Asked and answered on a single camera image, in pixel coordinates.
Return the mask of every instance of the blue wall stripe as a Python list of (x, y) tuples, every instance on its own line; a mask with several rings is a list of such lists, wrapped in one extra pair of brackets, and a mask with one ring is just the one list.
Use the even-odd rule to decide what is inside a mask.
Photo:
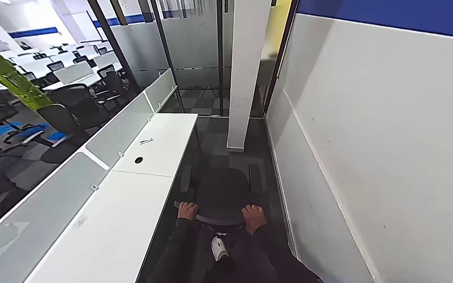
[[(166, 16), (166, 18), (172, 18), (173, 17), (172, 16), (173, 12), (181, 12), (181, 11), (180, 10), (166, 10), (166, 11), (164, 11), (164, 15)], [(144, 17), (142, 16), (142, 14), (125, 16), (125, 19), (127, 20), (128, 24), (144, 23)], [(118, 26), (118, 25), (120, 25), (120, 22), (118, 21), (117, 18), (109, 18), (109, 19), (106, 19), (106, 20), (108, 21), (108, 24), (110, 26)], [(94, 26), (96, 28), (100, 28), (101, 27), (101, 25), (99, 24), (99, 21), (97, 21), (97, 20), (94, 20)]]
[(300, 0), (296, 12), (453, 36), (453, 0)]
[(44, 28), (44, 29), (36, 29), (36, 30), (14, 31), (14, 32), (9, 32), (8, 34), (13, 38), (19, 38), (19, 37), (26, 37), (26, 36), (58, 33), (58, 32), (59, 32), (59, 30), (57, 30), (56, 27), (53, 27), (53, 28)]

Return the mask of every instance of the pen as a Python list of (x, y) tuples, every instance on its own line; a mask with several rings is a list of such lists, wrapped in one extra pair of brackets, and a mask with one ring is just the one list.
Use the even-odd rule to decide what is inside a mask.
[(139, 144), (142, 145), (142, 144), (146, 144), (146, 143), (149, 143), (151, 142), (153, 139), (150, 138), (150, 139), (147, 139), (147, 140), (143, 140), (143, 141), (140, 141)]

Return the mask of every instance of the person's right hand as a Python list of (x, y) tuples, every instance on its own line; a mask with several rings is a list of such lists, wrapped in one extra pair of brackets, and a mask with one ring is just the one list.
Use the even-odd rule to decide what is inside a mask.
[(250, 235), (253, 235), (261, 225), (267, 224), (267, 219), (265, 219), (261, 206), (247, 205), (242, 209), (242, 214), (244, 219), (246, 219), (246, 230)]
[(194, 221), (197, 216), (197, 210), (197, 204), (181, 202), (179, 204), (178, 218), (186, 218), (190, 221)]

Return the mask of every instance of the person's left hand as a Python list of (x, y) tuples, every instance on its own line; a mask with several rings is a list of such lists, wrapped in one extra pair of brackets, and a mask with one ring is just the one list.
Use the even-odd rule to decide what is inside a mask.
[(190, 221), (194, 221), (197, 215), (197, 210), (197, 204), (181, 202), (179, 204), (178, 218), (186, 218)]

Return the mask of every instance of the baseboard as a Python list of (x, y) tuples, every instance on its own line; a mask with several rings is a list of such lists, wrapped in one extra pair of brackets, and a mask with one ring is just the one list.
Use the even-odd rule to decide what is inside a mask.
[(244, 152), (244, 148), (235, 148), (232, 146), (227, 146), (226, 151), (233, 151), (233, 152)]
[(276, 180), (276, 183), (277, 183), (277, 189), (279, 191), (279, 201), (280, 201), (281, 207), (282, 207), (282, 214), (283, 214), (282, 216), (283, 216), (283, 219), (284, 219), (284, 226), (286, 227), (286, 235), (287, 235), (287, 238), (288, 238), (288, 246), (289, 246), (289, 249), (291, 250), (291, 252), (293, 253), (293, 255), (296, 258), (299, 258), (298, 253), (296, 251), (295, 244), (294, 244), (293, 233), (292, 233), (291, 225), (290, 225), (290, 222), (289, 222), (289, 214), (288, 214), (287, 209), (286, 209), (286, 200), (285, 200), (285, 197), (284, 197), (284, 191), (282, 189), (281, 177), (280, 177), (280, 174), (279, 174), (279, 166), (277, 165), (277, 158), (275, 156), (274, 144), (272, 142), (272, 135), (270, 134), (270, 128), (268, 127), (267, 115), (266, 114), (264, 115), (263, 120), (265, 122), (265, 128), (267, 130), (268, 144), (270, 146), (270, 155), (272, 156), (272, 165), (274, 166), (274, 169), (275, 169), (275, 172), (274, 172), (275, 173), (275, 180)]

